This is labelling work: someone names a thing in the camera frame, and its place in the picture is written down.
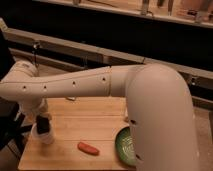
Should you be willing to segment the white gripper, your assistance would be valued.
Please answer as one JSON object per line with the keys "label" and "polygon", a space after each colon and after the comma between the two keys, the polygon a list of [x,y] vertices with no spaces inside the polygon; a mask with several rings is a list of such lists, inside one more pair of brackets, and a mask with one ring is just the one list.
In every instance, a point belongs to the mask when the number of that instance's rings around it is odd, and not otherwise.
{"label": "white gripper", "polygon": [[47,113],[46,99],[33,99],[19,102],[21,113],[30,121],[36,120],[37,133],[44,134],[50,131],[49,120],[44,116]]}

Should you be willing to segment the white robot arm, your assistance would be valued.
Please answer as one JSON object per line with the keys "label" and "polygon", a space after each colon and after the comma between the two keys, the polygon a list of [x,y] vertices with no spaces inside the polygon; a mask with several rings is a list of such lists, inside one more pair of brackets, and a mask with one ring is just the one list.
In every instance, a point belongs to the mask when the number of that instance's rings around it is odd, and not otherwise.
{"label": "white robot arm", "polygon": [[0,80],[0,97],[25,114],[41,113],[46,98],[124,97],[137,171],[199,171],[192,97],[183,77],[162,64],[102,67],[40,77],[16,62]]}

